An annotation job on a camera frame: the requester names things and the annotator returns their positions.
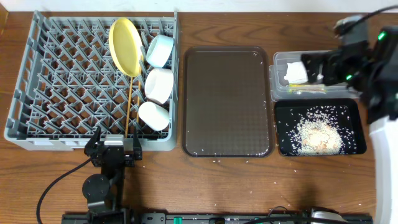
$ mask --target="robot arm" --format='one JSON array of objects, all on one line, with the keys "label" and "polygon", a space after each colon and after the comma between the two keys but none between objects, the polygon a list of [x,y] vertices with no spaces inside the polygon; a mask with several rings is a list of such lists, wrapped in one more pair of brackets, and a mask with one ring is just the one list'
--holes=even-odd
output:
[{"label": "robot arm", "polygon": [[376,159],[375,223],[398,223],[398,119],[387,116],[370,125]]},{"label": "robot arm", "polygon": [[338,50],[303,54],[301,59],[309,82],[317,80],[322,68],[325,85],[346,82],[360,92],[376,158],[375,223],[398,223],[398,27],[384,27],[370,49],[364,20],[353,16],[338,21]]}]

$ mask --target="black tray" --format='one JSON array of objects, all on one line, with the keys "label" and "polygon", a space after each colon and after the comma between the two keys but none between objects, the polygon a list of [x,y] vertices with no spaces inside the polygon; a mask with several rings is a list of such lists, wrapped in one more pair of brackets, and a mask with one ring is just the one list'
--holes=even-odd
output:
[{"label": "black tray", "polygon": [[259,47],[185,53],[182,147],[195,157],[264,157],[274,147],[267,55]]},{"label": "black tray", "polygon": [[361,118],[359,117],[358,105],[352,99],[316,99],[316,100],[284,100],[278,101],[275,104],[275,122],[277,125],[277,138],[279,143],[279,151],[285,156],[297,156],[292,147],[289,131],[300,121],[300,114],[307,113],[309,108],[314,106],[336,106],[338,110],[336,113],[339,127],[348,128],[354,131],[353,141],[356,144],[356,149],[348,144],[348,140],[342,138],[345,143],[344,154],[363,154],[366,151],[366,141],[361,125]]}]

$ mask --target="gray dish rack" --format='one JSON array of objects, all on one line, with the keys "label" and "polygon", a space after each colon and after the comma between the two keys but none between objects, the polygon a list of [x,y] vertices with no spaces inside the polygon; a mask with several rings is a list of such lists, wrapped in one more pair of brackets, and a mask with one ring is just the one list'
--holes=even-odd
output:
[{"label": "gray dish rack", "polygon": [[[27,150],[68,151],[82,148],[101,127],[106,134],[124,134],[130,77],[115,66],[109,51],[109,28],[117,17],[51,17],[34,12],[7,117],[4,137]],[[174,49],[165,68],[174,87],[163,105],[170,124],[153,131],[140,119],[139,105],[146,77],[153,69],[140,61],[133,79],[129,136],[137,130],[142,150],[169,151],[177,142],[178,64],[180,31],[174,17],[128,17],[141,35],[145,56],[158,34],[173,37]]]}]

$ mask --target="plastic container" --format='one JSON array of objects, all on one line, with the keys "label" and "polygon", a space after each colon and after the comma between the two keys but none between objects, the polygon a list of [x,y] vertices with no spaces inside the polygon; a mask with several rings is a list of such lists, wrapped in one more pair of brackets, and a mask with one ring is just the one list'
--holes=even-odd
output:
[{"label": "plastic container", "polygon": [[270,66],[271,98],[273,101],[313,98],[358,98],[358,92],[347,89],[345,83],[333,86],[313,84],[290,86],[289,82],[284,79],[287,72],[287,64],[299,62],[303,53],[310,52],[275,53],[274,66]]},{"label": "plastic container", "polygon": [[[106,134],[124,134],[130,77],[116,69],[109,51],[109,28],[118,17],[51,17],[35,12],[7,117],[4,137],[27,150],[83,148],[95,126]],[[145,81],[153,69],[140,61],[133,79],[129,138],[133,128],[144,151],[169,151],[177,142],[177,87],[180,31],[174,17],[128,17],[141,36],[146,55],[157,34],[174,38],[164,68],[174,74],[164,105],[169,126],[153,131],[136,114],[146,101]]]},{"label": "plastic container", "polygon": [[195,157],[265,157],[275,145],[267,55],[259,47],[185,53],[182,147]]}]

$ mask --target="table surface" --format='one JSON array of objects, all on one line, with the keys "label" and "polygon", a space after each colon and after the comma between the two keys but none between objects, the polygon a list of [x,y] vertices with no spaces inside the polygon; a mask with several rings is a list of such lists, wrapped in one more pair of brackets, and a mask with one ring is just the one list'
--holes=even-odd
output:
[{"label": "table surface", "polygon": [[[337,46],[333,26],[342,13],[181,13],[182,55],[193,46],[255,45],[269,56],[278,51],[328,50]],[[45,16],[173,16],[172,13],[63,12]],[[31,12],[11,12],[0,36],[0,127],[14,93]],[[383,25],[396,24],[398,14],[383,14],[370,23],[374,41]],[[179,73],[181,95],[182,70]],[[365,134],[366,110],[359,106]],[[182,102],[178,106],[182,117]],[[182,121],[178,120],[177,147],[169,152],[145,152],[135,168],[126,170],[123,202],[140,212],[267,213],[283,205],[291,210],[308,206],[342,213],[375,214],[374,152],[363,155],[284,157],[278,150],[263,159],[193,158],[181,148]],[[35,223],[37,201],[58,176],[87,159],[72,152],[26,151],[0,139],[0,223]],[[85,166],[61,180],[42,204],[44,223],[59,223],[65,212],[87,211],[81,194],[83,181],[100,170]]]}]

